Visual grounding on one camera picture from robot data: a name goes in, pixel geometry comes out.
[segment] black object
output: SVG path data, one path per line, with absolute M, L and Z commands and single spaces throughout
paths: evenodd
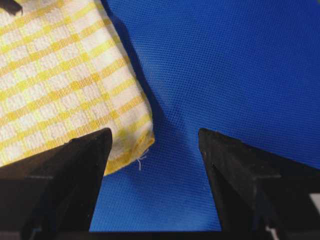
M 0 168 L 0 240 L 320 239 L 320 171 L 231 137 L 199 131 L 223 232 L 88 232 L 110 129 Z
M 223 231 L 320 239 L 311 198 L 320 194 L 319 170 L 207 129 L 199 131 L 199 148 Z
M 1 167 L 0 239 L 88 231 L 111 146 L 103 129 Z
M 22 6 L 14 0 L 0 0 L 0 8 L 4 9 L 11 15 L 16 15 L 18 12 L 22 12 Z

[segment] blue textured surface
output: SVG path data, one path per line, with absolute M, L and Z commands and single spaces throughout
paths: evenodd
M 108 0 L 156 144 L 103 179 L 92 231 L 219 230 L 201 127 L 320 167 L 316 0 Z

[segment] checkered towel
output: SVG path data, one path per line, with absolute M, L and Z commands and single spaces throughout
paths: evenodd
M 140 157 L 151 109 L 101 2 L 17 2 L 0 11 L 0 166 L 105 127 L 106 174 Z

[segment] white and yellow fabric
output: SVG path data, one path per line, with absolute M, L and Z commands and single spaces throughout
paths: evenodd
M 151 109 L 101 2 L 17 2 L 0 12 L 0 166 L 105 127 L 106 174 L 140 157 Z

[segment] yellow plaid cloth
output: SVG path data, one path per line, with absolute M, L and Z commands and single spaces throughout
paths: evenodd
M 18 0 L 0 11 L 0 166 L 99 129 L 105 173 L 154 142 L 149 103 L 99 0 Z

